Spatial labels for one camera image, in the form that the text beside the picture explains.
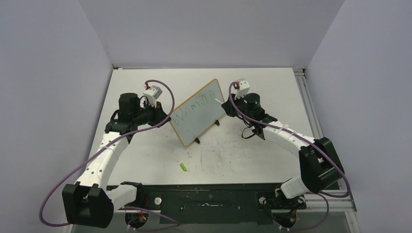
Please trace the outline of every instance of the black cable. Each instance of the black cable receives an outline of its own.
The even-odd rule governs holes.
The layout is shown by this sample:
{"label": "black cable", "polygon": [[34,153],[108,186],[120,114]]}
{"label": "black cable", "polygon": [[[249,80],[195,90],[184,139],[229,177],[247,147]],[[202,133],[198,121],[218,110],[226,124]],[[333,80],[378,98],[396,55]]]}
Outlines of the black cable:
{"label": "black cable", "polygon": [[251,137],[253,137],[253,136],[255,136],[255,135],[256,135],[255,133],[253,133],[253,134],[252,134],[252,135],[250,135],[250,136],[244,137],[244,136],[243,136],[243,133],[244,133],[244,131],[245,131],[246,129],[250,129],[250,127],[246,127],[246,128],[244,128],[244,129],[243,129],[243,131],[242,131],[242,135],[241,135],[241,137],[242,137],[243,139],[249,139],[249,138],[251,138]]}
{"label": "black cable", "polygon": [[273,218],[273,216],[272,216],[272,212],[269,213],[268,210],[266,209],[266,203],[267,203],[267,200],[263,200],[263,209],[264,209],[265,213],[266,213],[271,219],[274,220],[274,218]]}
{"label": "black cable", "polygon": [[116,117],[116,114],[119,112],[119,110],[116,110],[113,114],[112,117],[110,118],[110,120],[114,120]]}
{"label": "black cable", "polygon": [[252,127],[252,124],[247,122],[244,118],[240,117],[240,116],[236,116],[237,118],[241,119],[243,121],[243,123],[247,126],[247,127]]}
{"label": "black cable", "polygon": [[149,104],[149,99],[147,98],[147,96],[142,96],[140,99],[139,99],[139,107],[140,107],[140,105],[141,105],[141,99],[142,98],[146,98],[146,102]]}
{"label": "black cable", "polygon": [[291,210],[289,211],[289,214],[291,214],[293,211],[297,210],[299,207],[301,207],[302,205],[305,204],[305,202],[304,202],[302,199],[300,199],[300,198],[298,198],[298,199],[301,200],[302,202],[299,203],[297,206],[293,207],[293,209],[291,209]]}

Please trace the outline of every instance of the white table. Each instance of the white table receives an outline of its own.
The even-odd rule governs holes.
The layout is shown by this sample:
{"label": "white table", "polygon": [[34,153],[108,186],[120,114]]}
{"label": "white table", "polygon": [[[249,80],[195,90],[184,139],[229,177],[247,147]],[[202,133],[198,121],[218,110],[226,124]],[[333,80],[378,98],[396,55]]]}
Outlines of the white table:
{"label": "white table", "polygon": [[[93,155],[104,128],[118,109],[120,94],[144,91],[148,79],[166,83],[175,96],[175,106],[212,79],[218,79],[225,99],[229,84],[245,78],[258,93],[266,112],[300,133],[312,136],[309,120],[291,68],[236,69],[123,69],[114,70],[93,140]],[[171,107],[166,88],[159,98],[165,112]],[[109,185],[123,181],[143,184],[281,183],[299,174],[296,157],[280,146],[257,136],[242,139],[245,128],[237,118],[224,116],[200,137],[200,144],[181,145],[171,125],[135,134],[122,153]],[[184,172],[180,163],[188,169]]]}

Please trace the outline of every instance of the whiteboard stand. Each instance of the whiteboard stand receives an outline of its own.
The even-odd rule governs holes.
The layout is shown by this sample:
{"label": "whiteboard stand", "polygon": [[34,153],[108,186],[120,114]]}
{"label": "whiteboard stand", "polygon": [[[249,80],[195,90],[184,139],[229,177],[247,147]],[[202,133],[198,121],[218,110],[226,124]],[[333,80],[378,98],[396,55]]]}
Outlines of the whiteboard stand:
{"label": "whiteboard stand", "polygon": [[[220,122],[219,122],[219,120],[216,120],[215,121],[215,125],[217,125],[217,126],[219,126],[220,125]],[[197,144],[200,144],[200,139],[197,137],[197,138],[195,138],[194,139],[194,141],[197,143]]]}

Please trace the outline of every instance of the white wall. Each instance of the white wall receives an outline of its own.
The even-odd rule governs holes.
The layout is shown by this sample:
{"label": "white wall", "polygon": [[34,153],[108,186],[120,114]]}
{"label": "white wall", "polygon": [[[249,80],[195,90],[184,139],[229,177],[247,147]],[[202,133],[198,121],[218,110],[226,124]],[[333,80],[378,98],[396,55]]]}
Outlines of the white wall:
{"label": "white wall", "polygon": [[115,66],[307,67],[343,0],[79,0]]}
{"label": "white wall", "polygon": [[[0,2],[1,232],[57,232],[47,192],[89,154],[112,68],[76,0]],[[46,220],[66,221],[61,191]]]}
{"label": "white wall", "polygon": [[346,0],[307,69],[362,232],[411,232],[412,1]]}

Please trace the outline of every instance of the small whiteboard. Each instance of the small whiteboard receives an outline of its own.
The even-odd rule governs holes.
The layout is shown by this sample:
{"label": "small whiteboard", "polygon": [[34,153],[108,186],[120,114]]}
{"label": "small whiteboard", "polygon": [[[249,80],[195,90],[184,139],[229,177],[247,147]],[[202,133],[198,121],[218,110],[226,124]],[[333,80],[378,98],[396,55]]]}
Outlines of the small whiteboard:
{"label": "small whiteboard", "polygon": [[170,121],[183,146],[189,146],[224,114],[219,81],[213,79],[189,99],[176,107]]}

